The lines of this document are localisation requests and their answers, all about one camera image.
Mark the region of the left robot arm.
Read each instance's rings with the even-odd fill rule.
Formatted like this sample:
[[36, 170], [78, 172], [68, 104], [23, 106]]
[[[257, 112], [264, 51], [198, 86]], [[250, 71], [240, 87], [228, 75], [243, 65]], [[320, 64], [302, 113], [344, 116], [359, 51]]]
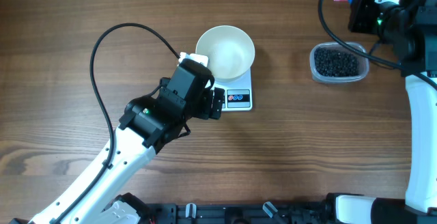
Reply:
[[184, 136], [192, 118], [217, 120], [223, 89], [203, 64], [183, 59], [158, 96], [131, 100], [110, 141], [85, 171], [31, 223], [93, 223], [115, 194], [169, 142]]

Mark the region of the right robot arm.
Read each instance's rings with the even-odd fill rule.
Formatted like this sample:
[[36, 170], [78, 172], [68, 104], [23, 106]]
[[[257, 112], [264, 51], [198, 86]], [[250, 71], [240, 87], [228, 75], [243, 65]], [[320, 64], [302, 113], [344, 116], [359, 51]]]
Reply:
[[405, 78], [412, 122], [412, 156], [404, 199], [330, 193], [326, 218], [333, 223], [436, 222], [436, 0], [348, 0], [348, 29], [377, 35], [393, 46], [397, 62], [349, 46], [328, 27], [318, 1], [325, 32], [340, 46], [369, 61], [401, 72]]

